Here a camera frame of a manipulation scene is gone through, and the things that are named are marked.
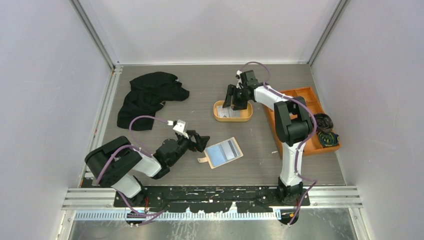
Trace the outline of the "yellow oval tray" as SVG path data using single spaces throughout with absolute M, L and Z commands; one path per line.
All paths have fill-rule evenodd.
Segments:
M 219 100 L 213 105 L 213 115 L 218 122 L 247 122 L 253 115 L 253 106 L 247 104 L 246 109 L 233 110 L 231 107 L 223 108 L 224 101 Z

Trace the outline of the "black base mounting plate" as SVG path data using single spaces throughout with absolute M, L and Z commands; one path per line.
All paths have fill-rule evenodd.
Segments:
M 280 200 L 276 186 L 146 186 L 141 199 L 129 203 L 152 212 L 226 213 L 235 206 L 237 213 L 270 213 L 274 207 L 309 206 L 310 200 L 308 196 L 303 201 L 299 197 Z

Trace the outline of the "aluminium front rail frame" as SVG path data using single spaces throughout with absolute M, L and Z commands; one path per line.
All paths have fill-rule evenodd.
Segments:
M 132 215 L 127 206 L 115 207 L 118 200 L 116 191 L 96 188 L 68 189 L 62 205 L 63 211 L 74 211 L 74 220 L 80 221 L 134 221 L 142 222 L 145 217 Z M 361 209 L 362 201 L 356 188 L 350 186 L 318 187 L 308 192 L 302 202 L 303 210 L 323 209 Z M 224 203 L 217 200 L 207 200 L 194 207 L 192 203 L 183 201 L 177 209 L 171 209 L 174 202 L 165 207 L 165 211 L 156 217 L 157 221 L 226 221 L 226 220 L 281 220 L 294 206 L 259 207 L 252 204 L 251 209 L 242 208 L 240 201 Z

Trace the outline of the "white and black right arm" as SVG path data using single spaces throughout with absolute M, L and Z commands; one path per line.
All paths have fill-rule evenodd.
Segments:
M 265 82 L 259 82 L 253 70 L 237 71 L 237 84 L 229 84 L 223 107 L 244 110 L 249 101 L 274 112 L 274 129 L 282 145 L 282 169 L 276 196 L 283 205 L 291 205 L 303 195 L 301 163 L 306 142 L 316 131 L 313 114 L 304 98 L 288 96 Z

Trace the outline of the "black cloth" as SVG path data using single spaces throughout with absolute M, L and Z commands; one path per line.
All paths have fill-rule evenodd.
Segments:
M 147 73 L 129 83 L 130 92 L 125 96 L 117 115 L 116 125 L 121 129 L 151 130 L 154 125 L 152 118 L 140 118 L 133 124 L 131 122 L 139 116 L 155 117 L 166 102 L 181 102 L 190 96 L 190 91 L 183 88 L 179 78 L 168 72 Z

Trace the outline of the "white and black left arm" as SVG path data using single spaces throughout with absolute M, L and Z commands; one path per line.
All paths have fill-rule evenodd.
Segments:
M 187 152 L 203 152 L 210 136 L 199 135 L 189 130 L 188 136 L 177 135 L 168 138 L 152 155 L 130 144 L 125 136 L 120 136 L 91 151 L 84 159 L 86 166 L 102 188 L 113 188 L 122 193 L 133 206 L 141 206 L 146 200 L 143 185 L 130 171 L 145 174 L 152 179 L 160 179 L 170 172 L 170 168 Z

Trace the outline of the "green patterned rolled tie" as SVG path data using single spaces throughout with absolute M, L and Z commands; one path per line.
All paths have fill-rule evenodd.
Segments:
M 330 131 L 317 133 L 318 140 L 323 148 L 335 147 L 339 145 L 339 135 Z

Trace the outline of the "credit card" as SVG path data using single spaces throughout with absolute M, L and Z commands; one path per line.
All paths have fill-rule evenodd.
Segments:
M 222 108 L 222 105 L 219 105 L 217 108 L 217 115 L 219 118 L 240 118 L 241 111 L 234 110 L 231 107 Z

